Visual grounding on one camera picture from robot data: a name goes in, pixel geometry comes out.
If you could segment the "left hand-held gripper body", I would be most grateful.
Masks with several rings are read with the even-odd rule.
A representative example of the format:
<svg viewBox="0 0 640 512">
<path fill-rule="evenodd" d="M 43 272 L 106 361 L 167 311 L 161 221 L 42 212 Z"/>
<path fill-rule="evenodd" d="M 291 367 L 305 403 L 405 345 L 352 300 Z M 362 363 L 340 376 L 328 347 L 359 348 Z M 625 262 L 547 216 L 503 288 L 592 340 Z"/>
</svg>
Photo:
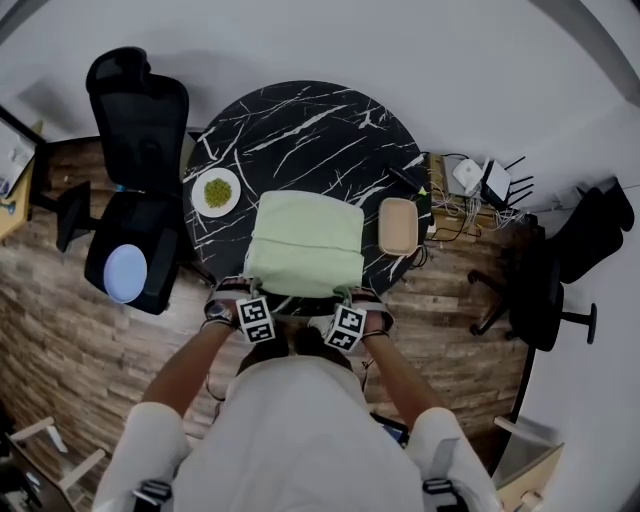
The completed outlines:
<svg viewBox="0 0 640 512">
<path fill-rule="evenodd" d="M 235 313 L 235 329 L 240 330 L 247 343 L 258 344 L 275 338 L 274 321 L 266 297 L 250 296 L 252 278 L 227 277 L 212 290 L 212 302 L 226 303 Z"/>
</svg>

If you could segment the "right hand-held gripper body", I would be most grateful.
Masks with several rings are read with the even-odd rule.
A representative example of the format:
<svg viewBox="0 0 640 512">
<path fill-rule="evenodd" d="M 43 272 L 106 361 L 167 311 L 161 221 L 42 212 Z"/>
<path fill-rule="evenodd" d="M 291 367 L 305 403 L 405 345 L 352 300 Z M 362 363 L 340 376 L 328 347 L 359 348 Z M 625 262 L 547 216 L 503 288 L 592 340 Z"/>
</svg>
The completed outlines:
<svg viewBox="0 0 640 512">
<path fill-rule="evenodd" d="M 334 307 L 324 343 L 349 353 L 365 339 L 388 335 L 393 325 L 393 315 L 373 289 L 350 289 Z"/>
</svg>

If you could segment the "light green towel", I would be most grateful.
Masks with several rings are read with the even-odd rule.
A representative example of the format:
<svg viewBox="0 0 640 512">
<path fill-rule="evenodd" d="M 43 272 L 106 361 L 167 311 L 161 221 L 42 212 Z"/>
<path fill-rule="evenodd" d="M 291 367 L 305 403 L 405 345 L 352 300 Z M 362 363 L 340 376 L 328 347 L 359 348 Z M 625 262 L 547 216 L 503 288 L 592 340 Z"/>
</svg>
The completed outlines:
<svg viewBox="0 0 640 512">
<path fill-rule="evenodd" d="M 269 191 L 259 201 L 243 275 L 264 291 L 328 298 L 362 283 L 361 208 L 321 194 Z"/>
</svg>

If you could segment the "person's brown trousers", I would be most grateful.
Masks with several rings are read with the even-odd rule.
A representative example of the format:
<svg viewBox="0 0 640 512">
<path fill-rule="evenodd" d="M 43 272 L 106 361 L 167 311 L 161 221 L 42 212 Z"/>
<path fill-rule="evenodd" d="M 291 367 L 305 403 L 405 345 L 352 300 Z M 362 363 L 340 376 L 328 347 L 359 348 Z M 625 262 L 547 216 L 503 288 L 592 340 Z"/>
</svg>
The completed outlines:
<svg viewBox="0 0 640 512">
<path fill-rule="evenodd" d="M 353 370 L 349 360 L 339 350 L 324 343 L 321 332 L 316 327 L 305 326 L 297 329 L 293 334 L 293 350 L 297 356 L 317 357 L 337 364 L 348 371 Z M 237 375 L 258 363 L 288 356 L 289 339 L 285 331 L 277 327 L 274 339 L 256 344 L 242 360 Z"/>
</svg>

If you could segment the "silver wristwatch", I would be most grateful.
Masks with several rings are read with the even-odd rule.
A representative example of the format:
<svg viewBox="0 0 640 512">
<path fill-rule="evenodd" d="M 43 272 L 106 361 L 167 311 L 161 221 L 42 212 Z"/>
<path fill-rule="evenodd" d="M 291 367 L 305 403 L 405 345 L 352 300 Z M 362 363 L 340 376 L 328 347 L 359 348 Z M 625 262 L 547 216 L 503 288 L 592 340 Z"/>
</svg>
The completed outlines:
<svg viewBox="0 0 640 512">
<path fill-rule="evenodd" d="M 204 313 L 207 323 L 220 323 L 231 327 L 236 325 L 234 311 L 224 302 L 213 301 L 207 303 Z"/>
</svg>

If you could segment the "beige rectangular container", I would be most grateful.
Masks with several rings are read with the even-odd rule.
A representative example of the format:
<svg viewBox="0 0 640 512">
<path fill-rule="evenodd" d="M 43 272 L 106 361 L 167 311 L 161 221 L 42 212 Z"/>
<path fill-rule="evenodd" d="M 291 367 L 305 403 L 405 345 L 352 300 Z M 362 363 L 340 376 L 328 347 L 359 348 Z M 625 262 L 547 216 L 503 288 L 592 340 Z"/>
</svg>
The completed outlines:
<svg viewBox="0 0 640 512">
<path fill-rule="evenodd" d="M 379 207 L 378 246 L 390 256 L 410 256 L 418 248 L 418 209 L 414 202 L 389 197 Z"/>
</svg>

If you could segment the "white plate of green peas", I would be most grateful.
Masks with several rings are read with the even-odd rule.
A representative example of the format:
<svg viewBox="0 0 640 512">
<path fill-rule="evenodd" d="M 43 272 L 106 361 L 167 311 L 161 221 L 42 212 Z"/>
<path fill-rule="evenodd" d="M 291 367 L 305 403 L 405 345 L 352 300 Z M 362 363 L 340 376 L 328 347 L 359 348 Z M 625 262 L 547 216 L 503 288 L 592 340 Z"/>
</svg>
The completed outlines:
<svg viewBox="0 0 640 512">
<path fill-rule="evenodd" d="M 195 181 L 191 202 L 202 216 L 219 218 L 229 214 L 241 197 L 238 177 L 228 169 L 212 168 L 202 173 Z"/>
</svg>

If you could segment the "black tablet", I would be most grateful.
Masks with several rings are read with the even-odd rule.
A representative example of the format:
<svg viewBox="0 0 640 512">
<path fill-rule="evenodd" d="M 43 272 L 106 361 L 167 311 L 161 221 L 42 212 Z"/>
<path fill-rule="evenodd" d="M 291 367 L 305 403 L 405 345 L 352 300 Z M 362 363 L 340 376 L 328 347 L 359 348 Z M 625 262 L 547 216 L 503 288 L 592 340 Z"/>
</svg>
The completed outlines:
<svg viewBox="0 0 640 512">
<path fill-rule="evenodd" d="M 409 440 L 409 429 L 403 423 L 371 413 L 370 416 L 401 446 L 405 447 Z"/>
</svg>

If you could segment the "person in white shirt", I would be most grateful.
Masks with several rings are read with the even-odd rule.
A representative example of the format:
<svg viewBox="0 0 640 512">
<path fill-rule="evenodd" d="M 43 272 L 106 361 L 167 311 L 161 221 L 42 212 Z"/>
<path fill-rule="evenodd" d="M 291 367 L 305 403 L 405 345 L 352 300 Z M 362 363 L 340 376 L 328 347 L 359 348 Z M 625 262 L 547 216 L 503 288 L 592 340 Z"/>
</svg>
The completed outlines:
<svg viewBox="0 0 640 512">
<path fill-rule="evenodd" d="M 401 447 L 369 414 L 358 379 L 315 357 L 256 364 L 235 378 L 206 436 L 141 403 L 99 484 L 96 512 L 133 512 L 134 490 L 167 482 L 171 512 L 435 512 L 423 490 L 450 480 L 477 512 L 501 512 L 455 415 L 432 408 Z"/>
</svg>

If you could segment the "black marker pen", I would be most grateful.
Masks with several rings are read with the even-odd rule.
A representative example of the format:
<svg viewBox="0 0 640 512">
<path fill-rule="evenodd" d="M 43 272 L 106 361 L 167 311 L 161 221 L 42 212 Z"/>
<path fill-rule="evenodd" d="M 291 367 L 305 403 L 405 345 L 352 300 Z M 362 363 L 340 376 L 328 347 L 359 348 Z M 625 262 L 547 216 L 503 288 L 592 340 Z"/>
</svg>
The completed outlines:
<svg viewBox="0 0 640 512">
<path fill-rule="evenodd" d="M 409 187 L 413 193 L 420 196 L 427 195 L 425 186 L 417 178 L 415 178 L 408 170 L 403 170 L 395 166 L 388 166 L 387 170 L 397 180 L 399 180 L 400 182 L 404 183 L 407 187 Z"/>
</svg>

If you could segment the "white square device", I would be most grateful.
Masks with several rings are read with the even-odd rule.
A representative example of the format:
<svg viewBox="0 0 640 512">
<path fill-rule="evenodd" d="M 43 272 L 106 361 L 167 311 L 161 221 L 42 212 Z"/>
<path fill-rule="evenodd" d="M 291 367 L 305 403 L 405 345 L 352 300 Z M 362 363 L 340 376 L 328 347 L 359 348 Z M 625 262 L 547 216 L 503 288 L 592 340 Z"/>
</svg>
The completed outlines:
<svg viewBox="0 0 640 512">
<path fill-rule="evenodd" d="M 472 196 L 481 182 L 484 171 L 472 159 L 461 160 L 452 171 L 454 179 L 463 187 L 464 195 Z"/>
</svg>

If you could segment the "white router with antennas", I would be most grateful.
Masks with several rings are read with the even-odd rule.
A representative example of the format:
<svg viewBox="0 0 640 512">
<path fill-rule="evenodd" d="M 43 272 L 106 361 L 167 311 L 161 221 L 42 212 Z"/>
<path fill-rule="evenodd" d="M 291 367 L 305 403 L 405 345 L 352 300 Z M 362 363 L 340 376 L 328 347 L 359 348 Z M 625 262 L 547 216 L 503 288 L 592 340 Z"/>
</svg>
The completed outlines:
<svg viewBox="0 0 640 512">
<path fill-rule="evenodd" d="M 510 209 L 533 193 L 533 177 L 527 176 L 514 180 L 508 170 L 523 161 L 521 157 L 507 167 L 495 159 L 487 158 L 483 164 L 483 177 L 480 182 L 481 199 L 502 212 Z"/>
</svg>

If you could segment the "black mesh headrest office chair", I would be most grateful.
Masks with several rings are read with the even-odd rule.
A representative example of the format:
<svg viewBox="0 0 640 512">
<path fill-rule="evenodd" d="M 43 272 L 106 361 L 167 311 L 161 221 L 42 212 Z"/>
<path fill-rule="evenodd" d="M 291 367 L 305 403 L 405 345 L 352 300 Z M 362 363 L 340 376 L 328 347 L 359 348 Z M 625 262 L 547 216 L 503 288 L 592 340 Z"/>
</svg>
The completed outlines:
<svg viewBox="0 0 640 512">
<path fill-rule="evenodd" d="M 189 111 L 186 88 L 152 73 L 146 52 L 122 47 L 99 56 L 86 77 L 110 180 L 121 186 L 100 218 L 90 214 L 90 185 L 81 183 L 57 200 L 59 251 L 92 233 L 84 275 L 102 292 L 103 269 L 118 246 L 144 254 L 147 278 L 131 307 L 160 315 L 181 265 L 195 258 L 183 211 L 181 154 Z"/>
</svg>

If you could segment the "white storage box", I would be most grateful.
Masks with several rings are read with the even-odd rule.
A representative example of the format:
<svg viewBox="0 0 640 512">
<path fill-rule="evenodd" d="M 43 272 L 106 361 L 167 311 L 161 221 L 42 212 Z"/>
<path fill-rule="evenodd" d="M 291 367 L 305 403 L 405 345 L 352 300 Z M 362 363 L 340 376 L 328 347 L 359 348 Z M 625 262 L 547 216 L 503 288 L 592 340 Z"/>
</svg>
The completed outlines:
<svg viewBox="0 0 640 512">
<path fill-rule="evenodd" d="M 546 505 L 545 488 L 564 444 L 556 444 L 504 417 L 495 417 L 494 424 L 509 434 L 492 476 L 502 512 L 542 512 Z"/>
</svg>

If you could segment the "computer monitor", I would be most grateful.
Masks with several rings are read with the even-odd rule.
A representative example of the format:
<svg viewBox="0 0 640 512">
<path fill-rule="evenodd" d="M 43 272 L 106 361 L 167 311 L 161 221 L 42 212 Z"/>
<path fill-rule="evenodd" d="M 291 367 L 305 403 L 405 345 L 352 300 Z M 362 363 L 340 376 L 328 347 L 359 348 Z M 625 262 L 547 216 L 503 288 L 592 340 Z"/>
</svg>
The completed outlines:
<svg viewBox="0 0 640 512">
<path fill-rule="evenodd" d="M 11 194 L 37 149 L 46 144 L 37 128 L 41 122 L 29 128 L 0 105 L 0 198 Z"/>
</svg>

